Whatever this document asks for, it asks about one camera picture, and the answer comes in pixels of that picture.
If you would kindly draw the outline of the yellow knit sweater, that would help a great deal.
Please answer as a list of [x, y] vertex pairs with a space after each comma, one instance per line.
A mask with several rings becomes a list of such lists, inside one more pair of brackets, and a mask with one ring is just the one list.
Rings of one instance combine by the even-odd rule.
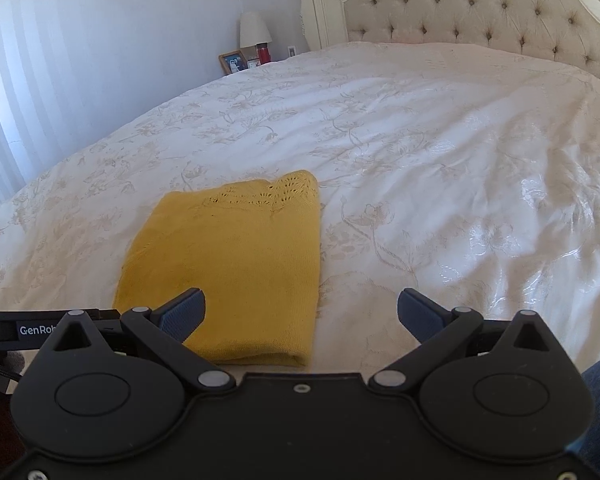
[[206, 314], [186, 347], [213, 363], [306, 366], [320, 287], [321, 203], [300, 170], [163, 196], [132, 241], [112, 306], [156, 308], [190, 288]]

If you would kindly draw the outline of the white floral bedspread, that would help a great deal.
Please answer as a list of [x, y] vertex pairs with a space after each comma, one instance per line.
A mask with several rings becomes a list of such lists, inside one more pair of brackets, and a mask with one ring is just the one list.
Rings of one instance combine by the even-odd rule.
[[143, 114], [0, 206], [0, 310], [113, 308], [163, 196], [300, 170], [321, 203], [308, 370], [412, 350], [407, 287], [538, 311], [578, 367], [600, 359], [600, 79], [460, 44], [344, 44]]

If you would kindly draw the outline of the red candle jar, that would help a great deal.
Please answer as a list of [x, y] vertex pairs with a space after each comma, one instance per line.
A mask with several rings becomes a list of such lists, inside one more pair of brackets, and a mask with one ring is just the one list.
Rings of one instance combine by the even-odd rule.
[[268, 44], [257, 44], [257, 54], [261, 65], [271, 62], [271, 53], [268, 50]]

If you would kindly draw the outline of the white table lamp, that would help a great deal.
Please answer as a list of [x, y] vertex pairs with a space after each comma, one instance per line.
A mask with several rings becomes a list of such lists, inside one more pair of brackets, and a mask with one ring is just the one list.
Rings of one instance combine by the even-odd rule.
[[262, 16], [253, 11], [245, 12], [240, 17], [239, 41], [242, 49], [256, 48], [257, 44], [268, 44], [272, 37]]

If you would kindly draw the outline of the white window blinds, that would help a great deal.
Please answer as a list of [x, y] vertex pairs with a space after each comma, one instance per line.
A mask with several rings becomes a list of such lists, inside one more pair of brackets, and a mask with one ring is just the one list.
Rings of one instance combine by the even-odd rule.
[[35, 147], [35, 128], [24, 120], [23, 105], [31, 100], [14, 25], [3, 23], [8, 11], [0, 3], [0, 203], [36, 178], [45, 167]]

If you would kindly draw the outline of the cream tufted headboard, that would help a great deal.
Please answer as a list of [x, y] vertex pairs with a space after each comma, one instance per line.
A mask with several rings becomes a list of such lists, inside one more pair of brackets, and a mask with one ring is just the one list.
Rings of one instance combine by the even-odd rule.
[[600, 78], [600, 0], [301, 0], [311, 50], [349, 41], [478, 44]]

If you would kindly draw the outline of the wooden picture frame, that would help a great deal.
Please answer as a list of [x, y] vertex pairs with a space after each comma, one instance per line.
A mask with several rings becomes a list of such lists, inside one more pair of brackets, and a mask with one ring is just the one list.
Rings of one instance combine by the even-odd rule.
[[225, 75], [236, 74], [248, 68], [248, 62], [242, 50], [220, 54], [219, 61]]

